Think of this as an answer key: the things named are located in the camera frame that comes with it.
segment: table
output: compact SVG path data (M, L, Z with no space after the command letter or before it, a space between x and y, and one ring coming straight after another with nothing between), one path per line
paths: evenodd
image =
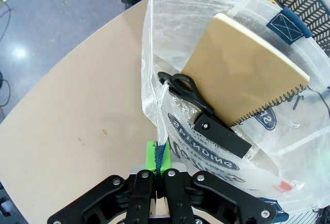
M141 105L146 4L77 46L1 123L0 180L30 224L144 164L147 141L157 139Z

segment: notebook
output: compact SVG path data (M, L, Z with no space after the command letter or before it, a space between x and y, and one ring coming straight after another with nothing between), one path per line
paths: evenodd
M182 73L229 126L280 104L309 83L283 53L222 13L208 25Z

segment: translucent bag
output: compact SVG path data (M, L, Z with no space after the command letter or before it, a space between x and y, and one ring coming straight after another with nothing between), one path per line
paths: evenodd
M280 11L266 0L149 0L142 38L142 108L157 126L158 142L168 139L172 160L185 163L189 173L210 171L251 195L276 199L287 213L300 213L330 205L330 63L312 38L289 46L266 27ZM193 122L200 110L171 95L157 77L159 71L181 72L220 12L270 42L310 76L301 94L233 127L253 144L243 159L196 133Z

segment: gray floor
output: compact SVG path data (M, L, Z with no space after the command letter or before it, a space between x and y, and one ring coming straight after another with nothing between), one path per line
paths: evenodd
M124 11L120 0L9 0L13 9L0 41L0 72L11 86L3 116L66 54ZM7 10L1 6L0 15ZM9 14L0 18L0 34ZM0 105L8 88L0 89Z

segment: metal bolt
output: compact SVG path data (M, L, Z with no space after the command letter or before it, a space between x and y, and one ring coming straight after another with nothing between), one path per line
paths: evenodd
M203 175L198 175L197 176L197 180L198 181L203 181L205 178L204 178L204 176Z
M203 130L208 130L210 128L210 124L209 123L203 123L202 128L203 128Z
M147 178L149 176L149 173L147 171L143 172L142 173L142 177L143 178Z
M119 185L120 184L120 180L119 179L114 179L112 183L114 185Z
M263 218L268 218L270 216L270 212L268 210L264 210L261 212L261 216Z
M170 177L173 177L175 175L175 171L173 170L170 170L168 173L167 173L168 176Z

